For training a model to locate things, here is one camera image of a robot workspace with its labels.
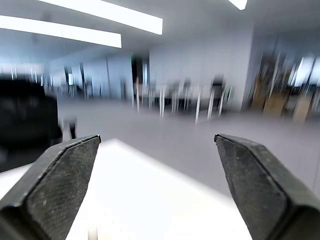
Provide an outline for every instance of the textured gripper pad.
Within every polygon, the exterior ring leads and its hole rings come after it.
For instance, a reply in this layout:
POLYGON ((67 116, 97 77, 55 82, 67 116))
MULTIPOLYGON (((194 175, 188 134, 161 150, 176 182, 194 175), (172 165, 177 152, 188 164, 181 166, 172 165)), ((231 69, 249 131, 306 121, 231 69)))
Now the textured gripper pad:
MULTIPOLYGON (((92 136, 48 148, 1 200, 0 220, 22 239, 66 239, 86 195, 100 141, 92 136)), ((20 239, 9 234, 9 239, 20 239)))
POLYGON ((320 239, 319 200, 263 145, 222 134, 215 142, 253 240, 320 239))

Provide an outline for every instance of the fluorescent light panel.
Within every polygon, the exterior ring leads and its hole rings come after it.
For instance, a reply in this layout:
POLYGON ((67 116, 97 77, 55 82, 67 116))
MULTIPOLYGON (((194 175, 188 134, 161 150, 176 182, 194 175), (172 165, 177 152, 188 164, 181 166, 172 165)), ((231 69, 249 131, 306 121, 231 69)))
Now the fluorescent light panel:
POLYGON ((239 10, 246 9, 248 0, 229 0, 230 3, 235 5, 239 10))
POLYGON ((38 0, 162 35, 163 19, 102 0, 38 0))
POLYGON ((0 15, 0 28, 121 48, 121 34, 0 15))

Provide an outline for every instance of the white table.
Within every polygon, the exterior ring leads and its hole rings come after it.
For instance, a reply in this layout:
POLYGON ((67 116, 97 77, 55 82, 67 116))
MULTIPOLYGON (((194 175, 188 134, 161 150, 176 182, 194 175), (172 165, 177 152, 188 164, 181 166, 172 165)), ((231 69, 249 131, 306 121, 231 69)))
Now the white table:
MULTIPOLYGON (((0 198, 29 166, 0 174, 0 198)), ((67 240, 251 240, 229 197, 119 140, 98 149, 67 240)))

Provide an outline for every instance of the white wall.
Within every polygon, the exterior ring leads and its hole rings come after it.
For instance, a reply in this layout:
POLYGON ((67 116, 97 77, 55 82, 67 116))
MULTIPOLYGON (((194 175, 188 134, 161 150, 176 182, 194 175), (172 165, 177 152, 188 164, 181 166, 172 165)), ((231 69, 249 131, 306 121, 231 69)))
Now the white wall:
POLYGON ((110 56, 107 64, 112 97, 121 98, 121 81, 125 81, 126 96, 130 99, 133 86, 130 54, 110 56))
MULTIPOLYGON (((50 72, 50 76, 53 77, 53 85, 60 86, 61 83, 64 83, 66 80, 64 67, 54 66, 54 69, 55 71, 50 72)), ((75 82, 82 87, 80 63, 74 64, 71 67, 71 70, 72 74, 75 76, 75 82)), ((111 90, 112 98, 120 99, 121 80, 124 80, 126 82, 126 87, 128 88, 126 91, 127 97, 131 97, 133 79, 129 53, 85 61, 83 62, 83 71, 84 79, 92 80, 94 96, 99 96, 101 87, 102 96, 109 97, 111 90)))
POLYGON ((100 87, 101 95, 109 96, 109 85, 108 85, 108 72, 107 72, 107 59, 97 59, 90 62, 83 63, 84 80, 92 80, 93 95, 99 96, 100 87))
POLYGON ((230 106, 241 109, 244 98, 253 26, 216 33, 150 50, 150 81, 165 84, 186 78, 194 85, 211 84, 223 75, 227 86, 234 87, 230 106))

